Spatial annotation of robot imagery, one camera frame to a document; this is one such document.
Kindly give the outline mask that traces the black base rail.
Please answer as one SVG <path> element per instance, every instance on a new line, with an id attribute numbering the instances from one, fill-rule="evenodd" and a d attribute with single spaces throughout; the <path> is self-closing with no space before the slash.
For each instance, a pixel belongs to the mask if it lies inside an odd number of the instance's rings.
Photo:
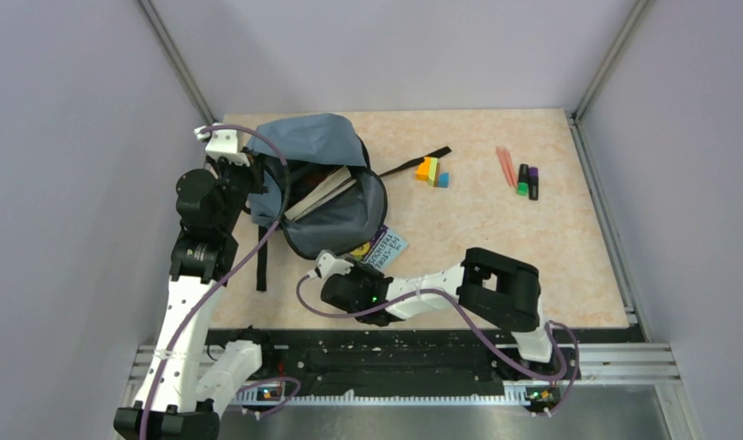
<path id="1" fill-rule="evenodd" d="M 213 331 L 209 343 L 260 345 L 255 380 L 292 377 L 300 397 L 447 398 L 501 395 L 527 380 L 469 330 Z"/>

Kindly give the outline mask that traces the blue cover Crusoe book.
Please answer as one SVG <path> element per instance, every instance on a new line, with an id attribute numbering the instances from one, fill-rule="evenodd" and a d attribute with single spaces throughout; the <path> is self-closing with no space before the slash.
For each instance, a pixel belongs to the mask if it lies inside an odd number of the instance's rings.
<path id="1" fill-rule="evenodd" d="M 327 204 L 343 194 L 356 183 L 356 179 L 348 167 L 342 167 L 329 174 L 304 198 L 295 203 L 285 213 L 284 217 L 296 221 Z"/>

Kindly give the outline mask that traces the coloured sticky note stack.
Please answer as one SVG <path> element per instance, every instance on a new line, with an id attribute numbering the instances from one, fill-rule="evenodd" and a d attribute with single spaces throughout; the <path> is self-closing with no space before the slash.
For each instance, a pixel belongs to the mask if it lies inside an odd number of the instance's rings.
<path id="1" fill-rule="evenodd" d="M 447 188 L 450 184 L 450 174 L 442 171 L 442 160 L 435 157 L 425 157 L 415 170 L 415 180 L 427 182 L 435 188 Z"/>

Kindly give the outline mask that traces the blue student backpack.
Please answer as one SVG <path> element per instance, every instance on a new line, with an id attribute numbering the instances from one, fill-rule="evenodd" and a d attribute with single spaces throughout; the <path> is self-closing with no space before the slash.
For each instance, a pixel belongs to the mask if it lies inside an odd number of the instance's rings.
<path id="1" fill-rule="evenodd" d="M 387 189 L 346 117 L 274 120 L 257 127 L 246 149 L 262 169 L 264 190 L 249 191 L 244 207 L 261 236 L 275 226 L 296 255 L 315 259 L 352 251 L 382 227 Z"/>

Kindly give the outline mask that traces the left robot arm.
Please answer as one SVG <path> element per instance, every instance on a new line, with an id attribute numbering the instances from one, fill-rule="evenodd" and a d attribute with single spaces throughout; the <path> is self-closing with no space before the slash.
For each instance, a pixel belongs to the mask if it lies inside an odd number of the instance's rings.
<path id="1" fill-rule="evenodd" d="M 233 229 L 259 175 L 217 159 L 175 185 L 180 232 L 170 255 L 168 301 L 152 359 L 131 404 L 115 412 L 124 439 L 215 439 L 231 401 L 252 376 L 275 370 L 276 354 L 249 340 L 227 344 L 206 370 L 206 338 L 238 244 Z"/>

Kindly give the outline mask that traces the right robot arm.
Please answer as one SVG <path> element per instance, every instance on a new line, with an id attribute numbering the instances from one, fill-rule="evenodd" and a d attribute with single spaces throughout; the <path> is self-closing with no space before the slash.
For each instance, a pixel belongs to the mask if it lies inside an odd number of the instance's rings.
<path id="1" fill-rule="evenodd" d="M 457 306 L 509 332 L 527 375 L 543 378 L 556 367 L 557 356 L 541 318 L 540 273 L 528 263 L 471 247 L 448 269 L 395 278 L 324 251 L 309 276 L 323 282 L 323 303 L 360 323 L 387 326 Z"/>

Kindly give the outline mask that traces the purple highlighter marker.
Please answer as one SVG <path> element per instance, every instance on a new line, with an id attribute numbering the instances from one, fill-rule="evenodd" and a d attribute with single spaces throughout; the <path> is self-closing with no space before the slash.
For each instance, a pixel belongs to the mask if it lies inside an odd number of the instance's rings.
<path id="1" fill-rule="evenodd" d="M 539 184 L 540 178 L 539 178 L 539 169 L 537 167 L 529 167 L 529 174 L 528 174 L 528 184 L 529 184 L 529 190 L 528 190 L 528 196 L 529 199 L 532 201 L 538 201 L 539 200 L 539 194 L 540 194 L 540 184 Z"/>

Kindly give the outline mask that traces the green highlighter marker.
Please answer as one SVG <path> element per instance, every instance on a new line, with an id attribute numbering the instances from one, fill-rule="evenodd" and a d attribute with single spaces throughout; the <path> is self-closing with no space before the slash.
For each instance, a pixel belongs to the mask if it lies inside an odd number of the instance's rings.
<path id="1" fill-rule="evenodd" d="M 517 194 L 527 196 L 529 193 L 529 165 L 521 163 L 518 169 Z"/>

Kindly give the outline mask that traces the teal small book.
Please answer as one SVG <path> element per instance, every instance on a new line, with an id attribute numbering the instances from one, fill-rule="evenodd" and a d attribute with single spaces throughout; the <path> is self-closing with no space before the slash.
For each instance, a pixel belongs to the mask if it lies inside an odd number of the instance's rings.
<path id="1" fill-rule="evenodd" d="M 382 225 L 366 243 L 349 255 L 375 270 L 386 270 L 407 249 L 409 242 L 387 225 Z"/>

